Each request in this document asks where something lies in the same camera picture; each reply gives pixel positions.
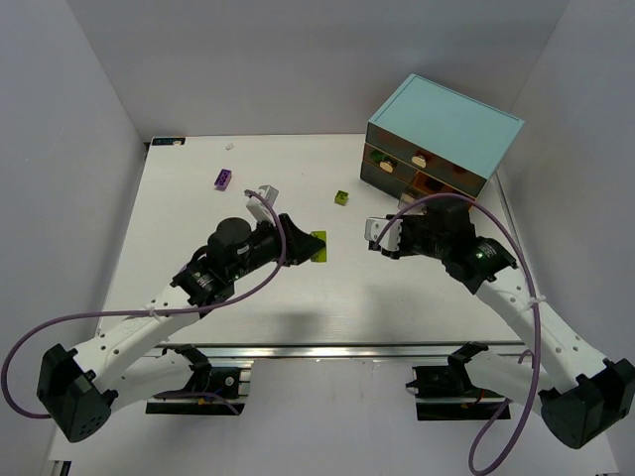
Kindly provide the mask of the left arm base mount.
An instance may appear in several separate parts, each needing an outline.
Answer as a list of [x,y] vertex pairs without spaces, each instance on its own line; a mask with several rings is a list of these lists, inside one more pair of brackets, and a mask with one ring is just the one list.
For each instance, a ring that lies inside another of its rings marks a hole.
[[186,385],[169,397],[153,398],[145,413],[155,416],[239,417],[249,394],[250,370],[212,364],[191,344],[162,351],[180,355],[190,364]]

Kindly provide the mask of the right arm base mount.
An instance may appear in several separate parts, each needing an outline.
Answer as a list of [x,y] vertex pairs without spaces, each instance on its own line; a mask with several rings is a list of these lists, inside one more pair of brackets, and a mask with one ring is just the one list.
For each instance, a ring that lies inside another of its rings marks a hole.
[[443,365],[413,368],[414,379],[406,389],[415,397],[418,421],[487,421],[494,416],[504,398],[475,387],[466,372],[466,364],[486,350],[485,344],[469,342]]

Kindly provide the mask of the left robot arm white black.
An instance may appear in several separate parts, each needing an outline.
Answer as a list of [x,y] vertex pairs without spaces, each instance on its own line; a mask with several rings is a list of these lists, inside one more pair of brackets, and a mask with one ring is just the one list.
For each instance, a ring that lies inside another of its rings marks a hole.
[[274,262],[298,266],[325,247],[288,214],[251,226],[226,218],[197,249],[143,316],[130,316],[70,350],[57,344],[42,361],[37,396],[66,439],[83,441],[118,410],[160,394],[197,397],[209,391],[211,365],[193,345],[147,352],[228,301],[236,281]]

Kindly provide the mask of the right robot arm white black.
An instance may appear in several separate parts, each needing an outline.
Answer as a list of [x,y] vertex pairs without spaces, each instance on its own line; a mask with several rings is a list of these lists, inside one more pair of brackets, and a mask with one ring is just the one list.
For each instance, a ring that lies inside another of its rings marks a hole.
[[420,200],[424,211],[404,211],[365,222],[372,251],[394,260],[426,256],[494,310],[532,352],[531,366],[469,342],[451,353],[438,382],[412,382],[420,399],[492,391],[523,402],[565,446],[580,449],[626,418],[634,400],[634,367],[588,344],[535,291],[519,253],[477,235],[469,202],[442,193]]

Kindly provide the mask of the lime small lego brick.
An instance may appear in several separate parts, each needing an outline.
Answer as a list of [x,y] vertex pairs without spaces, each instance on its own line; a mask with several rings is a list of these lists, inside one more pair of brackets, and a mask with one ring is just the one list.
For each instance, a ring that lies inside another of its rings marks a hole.
[[341,206],[345,206],[348,202],[348,199],[349,199],[349,194],[344,190],[339,190],[334,197],[334,203]]

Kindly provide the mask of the transparent drawer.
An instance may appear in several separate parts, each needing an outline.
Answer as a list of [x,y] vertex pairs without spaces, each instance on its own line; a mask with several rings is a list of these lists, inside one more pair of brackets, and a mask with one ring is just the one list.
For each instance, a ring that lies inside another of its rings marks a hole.
[[486,179],[470,172],[464,166],[438,156],[423,146],[418,146],[379,126],[369,124],[366,130],[366,142],[391,157],[416,166],[431,174],[435,179],[462,189],[476,187],[481,189]]
[[389,195],[399,197],[415,178],[417,171],[369,144],[364,145],[360,178]]
[[428,196],[436,193],[454,193],[455,189],[451,186],[438,181],[425,174],[417,173],[411,182],[402,191],[398,208],[400,210],[405,209],[411,203],[421,199],[424,196]]

